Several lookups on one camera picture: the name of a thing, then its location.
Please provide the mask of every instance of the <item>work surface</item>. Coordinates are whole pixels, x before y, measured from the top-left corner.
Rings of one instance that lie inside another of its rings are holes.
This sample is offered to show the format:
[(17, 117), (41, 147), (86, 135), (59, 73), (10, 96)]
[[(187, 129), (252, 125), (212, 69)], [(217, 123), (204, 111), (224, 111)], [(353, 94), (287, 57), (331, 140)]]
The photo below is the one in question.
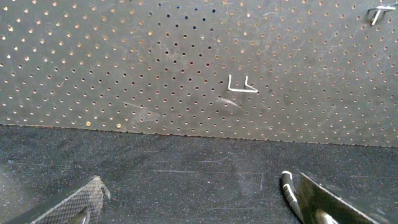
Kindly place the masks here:
[(283, 170), (398, 210), (394, 148), (11, 126), (0, 142), (1, 223), (92, 175), (111, 191), (101, 223), (298, 223)]

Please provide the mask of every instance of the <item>pegboard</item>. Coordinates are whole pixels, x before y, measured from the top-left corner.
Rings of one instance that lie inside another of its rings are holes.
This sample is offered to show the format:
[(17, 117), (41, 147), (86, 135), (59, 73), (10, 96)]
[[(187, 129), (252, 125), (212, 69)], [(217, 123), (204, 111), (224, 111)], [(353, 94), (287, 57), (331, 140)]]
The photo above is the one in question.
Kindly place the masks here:
[(0, 123), (398, 146), (387, 3), (2, 1)]

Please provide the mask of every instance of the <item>pegboard hook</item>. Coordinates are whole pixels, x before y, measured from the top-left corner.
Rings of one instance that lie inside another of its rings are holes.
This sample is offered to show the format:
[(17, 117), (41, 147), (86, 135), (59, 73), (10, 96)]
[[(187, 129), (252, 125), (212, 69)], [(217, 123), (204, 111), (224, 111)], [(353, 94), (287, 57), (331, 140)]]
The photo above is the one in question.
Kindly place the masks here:
[(373, 17), (373, 21), (372, 21), (372, 26), (376, 23), (376, 21), (379, 19), (380, 13), (382, 10), (384, 10), (384, 12), (389, 12), (389, 11), (394, 11), (396, 8), (393, 6), (398, 6), (398, 3), (394, 3), (394, 4), (388, 4), (385, 6), (378, 6), (378, 7), (373, 7), (373, 8), (369, 8), (368, 12), (372, 11), (372, 10), (377, 10), (376, 14)]
[(253, 88), (253, 87), (251, 87), (251, 86), (248, 85), (248, 76), (246, 76), (246, 79), (244, 80), (244, 85), (245, 85), (246, 87), (252, 89), (252, 90), (239, 90), (239, 89), (231, 88), (231, 78), (232, 78), (232, 75), (229, 74), (229, 79), (228, 79), (228, 90), (230, 90), (230, 91), (240, 91), (240, 92), (242, 92), (242, 93), (257, 93), (257, 92), (258, 92), (257, 89), (255, 89), (255, 88)]

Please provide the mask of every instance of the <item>white stripe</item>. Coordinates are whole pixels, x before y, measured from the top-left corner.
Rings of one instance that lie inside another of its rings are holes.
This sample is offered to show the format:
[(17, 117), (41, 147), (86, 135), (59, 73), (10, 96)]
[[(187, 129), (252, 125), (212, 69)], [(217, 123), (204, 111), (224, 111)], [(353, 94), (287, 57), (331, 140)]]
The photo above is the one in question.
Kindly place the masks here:
[(290, 185), (289, 185), (289, 184), (285, 184), (285, 185), (283, 186), (283, 188), (284, 188), (284, 187), (287, 187), (287, 190), (289, 191), (290, 196), (292, 196), (293, 201), (297, 202), (297, 199), (296, 199), (296, 197), (294, 196), (294, 194), (293, 194), (293, 192), (292, 192), (292, 189), (290, 188)]
[(292, 173), (291, 173), (291, 172), (289, 172), (289, 171), (283, 171), (282, 174), (288, 174), (288, 175), (290, 175), (290, 179), (293, 180), (293, 176), (292, 176)]

